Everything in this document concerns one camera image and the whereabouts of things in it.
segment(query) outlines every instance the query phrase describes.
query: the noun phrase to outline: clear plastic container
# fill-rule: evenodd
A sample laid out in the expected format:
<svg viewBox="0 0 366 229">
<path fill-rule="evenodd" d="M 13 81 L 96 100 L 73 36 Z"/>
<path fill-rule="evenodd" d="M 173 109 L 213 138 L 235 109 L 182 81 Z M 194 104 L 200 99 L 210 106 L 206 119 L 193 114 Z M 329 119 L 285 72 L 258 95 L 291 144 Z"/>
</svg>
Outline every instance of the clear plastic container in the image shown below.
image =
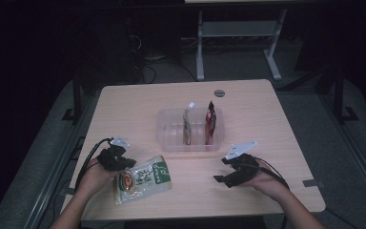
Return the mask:
<svg viewBox="0 0 366 229">
<path fill-rule="evenodd" d="M 186 108 L 165 108 L 158 112 L 156 138 L 165 152 L 216 151 L 224 140 L 225 127 L 222 111 L 214 108 L 216 114 L 213 144 L 206 145 L 206 114 L 208 107 L 194 107 L 189 112 L 192 126 L 192 143 L 186 145 L 183 139 L 183 114 Z"/>
</svg>

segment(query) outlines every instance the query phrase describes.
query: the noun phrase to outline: dark background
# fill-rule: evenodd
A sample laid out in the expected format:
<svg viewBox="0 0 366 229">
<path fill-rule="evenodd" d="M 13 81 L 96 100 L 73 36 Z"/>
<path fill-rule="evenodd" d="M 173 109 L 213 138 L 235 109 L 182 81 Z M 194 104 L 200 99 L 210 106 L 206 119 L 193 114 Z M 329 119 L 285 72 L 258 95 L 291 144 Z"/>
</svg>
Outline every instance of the dark background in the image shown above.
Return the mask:
<svg viewBox="0 0 366 229">
<path fill-rule="evenodd" d="M 75 72 L 84 70 L 88 85 L 95 73 L 117 74 L 110 81 L 106 76 L 92 80 L 94 87 L 85 88 L 91 91 L 104 84 L 135 83 L 138 79 L 133 70 L 136 59 L 129 52 L 131 27 L 124 24 L 124 15 L 63 10 L 81 4 L 0 1 L 0 201 L 55 98 Z M 341 53 L 347 79 L 366 97 L 366 3 L 312 11 L 315 14 L 306 9 L 290 10 L 282 34 L 284 38 L 302 36 L 308 44 L 298 68 L 313 70 L 330 59 L 328 56 Z M 167 16 L 168 20 L 150 13 L 141 15 L 141 28 L 146 28 L 141 32 L 149 34 L 156 46 L 155 37 L 172 31 L 171 42 L 164 42 L 163 47 L 178 55 L 174 42 L 179 35 L 191 32 L 193 15 Z M 115 33 L 106 33 L 107 27 L 115 28 Z M 113 52 L 103 49 L 108 45 L 114 47 Z M 125 58 L 116 58 L 120 53 Z"/>
</svg>

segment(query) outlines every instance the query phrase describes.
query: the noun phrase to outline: table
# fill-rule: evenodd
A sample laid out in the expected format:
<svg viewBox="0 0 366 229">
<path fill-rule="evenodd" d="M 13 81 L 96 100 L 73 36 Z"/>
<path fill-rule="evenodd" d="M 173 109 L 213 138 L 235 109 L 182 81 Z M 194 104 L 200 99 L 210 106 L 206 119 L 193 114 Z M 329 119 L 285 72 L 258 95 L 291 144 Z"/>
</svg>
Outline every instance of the table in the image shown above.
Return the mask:
<svg viewBox="0 0 366 229">
<path fill-rule="evenodd" d="M 225 96 L 214 96 L 223 90 Z M 207 106 L 210 100 L 222 110 L 225 139 L 214 152 L 164 153 L 156 140 L 156 117 L 168 107 L 190 102 Z M 71 187 L 90 150 L 103 138 L 123 135 L 131 148 L 124 154 L 141 164 L 154 156 L 165 157 L 172 178 L 170 191 L 114 205 L 112 182 L 97 193 L 82 220 L 178 219 L 195 217 L 254 216 L 282 213 L 270 198 L 246 186 L 231 189 L 214 180 L 234 170 L 221 162 L 232 143 L 256 140 L 249 154 L 271 163 L 288 181 L 293 193 L 311 212 L 325 208 L 294 133 L 268 80 L 239 80 L 157 85 L 111 86 L 103 89 Z M 67 196 L 64 206 L 71 199 Z"/>
</svg>

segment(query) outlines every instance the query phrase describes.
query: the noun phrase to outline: gray carpet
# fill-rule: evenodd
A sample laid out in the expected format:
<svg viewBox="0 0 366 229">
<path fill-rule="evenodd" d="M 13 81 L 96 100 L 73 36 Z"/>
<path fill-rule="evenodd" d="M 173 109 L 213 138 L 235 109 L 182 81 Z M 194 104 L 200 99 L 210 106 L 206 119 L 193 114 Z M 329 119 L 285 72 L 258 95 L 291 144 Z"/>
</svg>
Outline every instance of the gray carpet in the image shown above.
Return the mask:
<svg viewBox="0 0 366 229">
<path fill-rule="evenodd" d="M 232 50 L 222 54 L 205 54 L 205 81 L 266 78 L 271 80 L 274 87 L 284 86 L 304 74 L 294 72 L 301 44 L 300 41 L 278 44 L 274 58 L 283 76 L 282 81 L 272 80 L 262 52 L 266 44 L 258 43 L 252 44 L 242 52 Z M 170 60 L 164 60 L 151 65 L 156 70 L 153 83 L 193 81 L 194 53 L 182 56 L 181 64 L 184 68 L 169 62 Z M 146 81 L 153 79 L 153 72 L 148 69 L 144 74 Z M 366 228 L 366 179 L 358 169 L 353 152 L 343 134 L 346 130 L 353 137 L 358 149 L 366 158 L 366 103 L 359 90 L 346 82 L 344 104 L 353 107 L 360 120 L 347 122 L 339 127 L 330 113 L 331 107 L 327 105 L 333 95 L 315 94 L 315 82 L 316 79 L 312 79 L 291 92 L 277 92 L 277 96 L 315 179 L 322 184 L 320 191 L 327 210 L 316 214 L 316 217 L 328 228 Z M 61 120 L 65 111 L 72 107 L 71 83 L 58 96 L 1 203 L 0 228 L 23 228 L 33 220 L 30 214 L 46 184 L 46 177 L 58 156 L 70 155 L 71 150 L 78 144 L 79 137 L 86 135 L 99 94 L 100 92 L 96 96 L 83 95 L 84 116 L 76 125 Z M 48 228 L 58 216 L 64 200 L 64 190 L 68 187 L 74 166 L 75 161 L 71 160 L 64 174 L 56 182 L 58 185 L 51 201 L 42 208 L 45 214 L 41 222 L 37 221 L 32 225 Z M 280 215 L 265 217 L 268 228 L 279 228 L 281 221 Z M 84 221 L 83 226 L 123 228 L 123 222 Z"/>
</svg>

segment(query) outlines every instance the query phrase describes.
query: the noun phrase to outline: table leg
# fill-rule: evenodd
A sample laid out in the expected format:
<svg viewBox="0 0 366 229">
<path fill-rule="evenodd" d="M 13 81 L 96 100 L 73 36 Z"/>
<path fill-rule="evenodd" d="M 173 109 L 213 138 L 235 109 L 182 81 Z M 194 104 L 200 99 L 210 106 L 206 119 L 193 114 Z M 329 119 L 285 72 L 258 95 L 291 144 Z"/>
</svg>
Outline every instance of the table leg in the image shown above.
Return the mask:
<svg viewBox="0 0 366 229">
<path fill-rule="evenodd" d="M 270 70 L 272 71 L 274 80 L 281 80 L 281 74 L 278 71 L 277 65 L 275 64 L 273 54 L 275 53 L 275 46 L 277 45 L 278 37 L 280 36 L 286 13 L 287 9 L 281 11 L 277 24 L 275 25 L 274 28 L 272 45 L 268 50 L 264 50 L 264 55 L 266 57 L 267 63 L 269 64 Z"/>
</svg>

